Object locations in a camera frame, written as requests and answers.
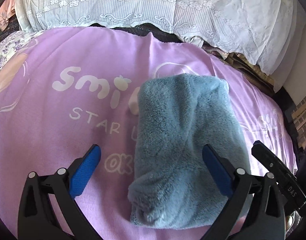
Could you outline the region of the brown folded blankets stack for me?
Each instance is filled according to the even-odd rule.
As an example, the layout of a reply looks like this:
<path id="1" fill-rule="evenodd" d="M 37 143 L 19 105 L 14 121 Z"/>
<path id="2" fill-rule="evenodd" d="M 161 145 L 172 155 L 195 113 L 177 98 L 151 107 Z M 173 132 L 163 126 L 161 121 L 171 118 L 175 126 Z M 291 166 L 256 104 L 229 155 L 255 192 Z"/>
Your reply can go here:
<path id="1" fill-rule="evenodd" d="M 203 42 L 202 49 L 241 72 L 252 85 L 256 86 L 264 94 L 273 97 L 275 93 L 273 78 L 263 73 L 257 64 L 250 64 L 244 55 L 241 53 L 225 53 L 219 48 L 212 47 L 207 42 Z"/>

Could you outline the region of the floral white purple bedding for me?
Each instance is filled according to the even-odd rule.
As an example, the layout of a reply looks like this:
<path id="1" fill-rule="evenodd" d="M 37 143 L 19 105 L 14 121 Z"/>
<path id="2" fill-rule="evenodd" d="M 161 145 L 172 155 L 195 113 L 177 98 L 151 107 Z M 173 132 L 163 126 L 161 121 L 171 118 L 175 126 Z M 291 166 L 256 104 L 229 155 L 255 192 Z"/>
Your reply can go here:
<path id="1" fill-rule="evenodd" d="M 36 38 L 44 32 L 44 30 L 34 33 L 16 31 L 2 40 L 0 42 L 0 71 L 14 55 L 37 44 Z"/>

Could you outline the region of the purple printed bed sheet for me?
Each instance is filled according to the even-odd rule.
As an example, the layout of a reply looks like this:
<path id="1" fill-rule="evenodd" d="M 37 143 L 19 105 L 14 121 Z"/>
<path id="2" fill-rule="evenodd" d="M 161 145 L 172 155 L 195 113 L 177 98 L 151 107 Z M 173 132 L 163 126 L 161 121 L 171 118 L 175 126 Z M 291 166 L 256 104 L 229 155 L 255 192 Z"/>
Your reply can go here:
<path id="1" fill-rule="evenodd" d="M 129 222 L 139 87 L 154 77 L 212 75 L 229 84 L 246 144 L 262 141 L 292 171 L 293 145 L 278 105 L 213 55 L 98 27 L 51 29 L 0 71 L 0 218 L 12 233 L 28 174 L 49 175 L 92 144 L 102 159 L 77 203 L 104 239 L 199 239 L 206 228 L 154 230 Z"/>

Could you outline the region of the plaid checkered fabric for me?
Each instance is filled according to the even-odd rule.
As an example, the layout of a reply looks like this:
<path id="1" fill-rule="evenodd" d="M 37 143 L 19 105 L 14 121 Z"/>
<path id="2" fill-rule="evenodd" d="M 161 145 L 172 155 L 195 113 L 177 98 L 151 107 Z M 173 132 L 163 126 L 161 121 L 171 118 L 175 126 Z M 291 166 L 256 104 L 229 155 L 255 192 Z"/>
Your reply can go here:
<path id="1" fill-rule="evenodd" d="M 306 146 L 306 96 L 296 106 L 292 113 L 293 122 L 298 132 L 297 142 L 299 147 L 305 148 Z"/>

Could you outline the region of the blue fleece garment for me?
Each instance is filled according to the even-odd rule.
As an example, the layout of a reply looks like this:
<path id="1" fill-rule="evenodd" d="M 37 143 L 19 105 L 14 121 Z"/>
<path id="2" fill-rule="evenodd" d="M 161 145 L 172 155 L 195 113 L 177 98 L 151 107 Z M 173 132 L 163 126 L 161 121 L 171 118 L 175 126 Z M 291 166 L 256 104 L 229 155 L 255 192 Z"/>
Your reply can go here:
<path id="1" fill-rule="evenodd" d="M 138 104 L 131 223 L 155 229 L 213 224 L 227 197 L 203 162 L 203 146 L 251 169 L 228 83 L 193 74 L 152 79 L 141 85 Z"/>

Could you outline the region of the white lace cover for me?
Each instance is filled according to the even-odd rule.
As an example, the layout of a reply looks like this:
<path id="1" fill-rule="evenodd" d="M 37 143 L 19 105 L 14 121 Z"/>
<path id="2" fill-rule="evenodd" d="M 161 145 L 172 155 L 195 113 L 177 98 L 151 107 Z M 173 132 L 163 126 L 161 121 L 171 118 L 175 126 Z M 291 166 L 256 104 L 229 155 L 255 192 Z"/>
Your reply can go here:
<path id="1" fill-rule="evenodd" d="M 266 74 L 278 68 L 306 24 L 297 0 L 15 0 L 15 9 L 29 32 L 153 24 L 185 42 L 196 38 L 196 44 L 240 53 Z"/>

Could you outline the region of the pink floral pillow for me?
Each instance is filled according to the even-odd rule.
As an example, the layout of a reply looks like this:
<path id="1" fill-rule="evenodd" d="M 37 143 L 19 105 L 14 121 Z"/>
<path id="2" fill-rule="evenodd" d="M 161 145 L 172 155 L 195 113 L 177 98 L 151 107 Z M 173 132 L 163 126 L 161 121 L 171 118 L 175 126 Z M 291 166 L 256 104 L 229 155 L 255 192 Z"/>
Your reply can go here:
<path id="1" fill-rule="evenodd" d="M 9 19 L 15 15 L 15 0 L 5 0 L 0 7 L 0 30 L 4 31 Z"/>

